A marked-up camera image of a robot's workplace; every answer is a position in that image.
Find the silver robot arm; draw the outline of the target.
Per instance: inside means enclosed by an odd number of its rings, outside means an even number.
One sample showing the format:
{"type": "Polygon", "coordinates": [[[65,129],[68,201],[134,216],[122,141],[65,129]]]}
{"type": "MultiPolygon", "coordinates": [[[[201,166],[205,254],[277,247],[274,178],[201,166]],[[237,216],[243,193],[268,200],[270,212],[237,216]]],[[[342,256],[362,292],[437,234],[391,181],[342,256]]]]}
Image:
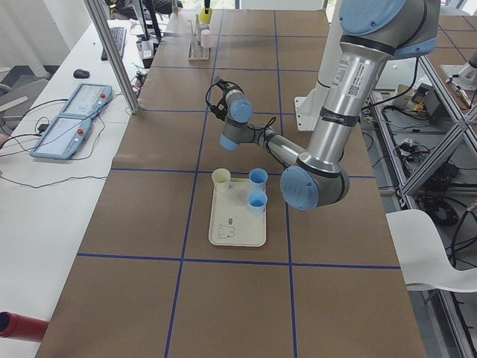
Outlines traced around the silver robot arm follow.
{"type": "Polygon", "coordinates": [[[341,57],[307,148],[270,125],[249,123],[253,106],[237,84],[216,78],[222,96],[209,110],[223,121],[220,144],[236,150],[256,143],[286,167],[280,190],[296,210],[313,210],[343,199],[350,186],[340,161],[361,109],[389,60],[419,57],[437,43],[439,1],[343,1],[341,57]]]}

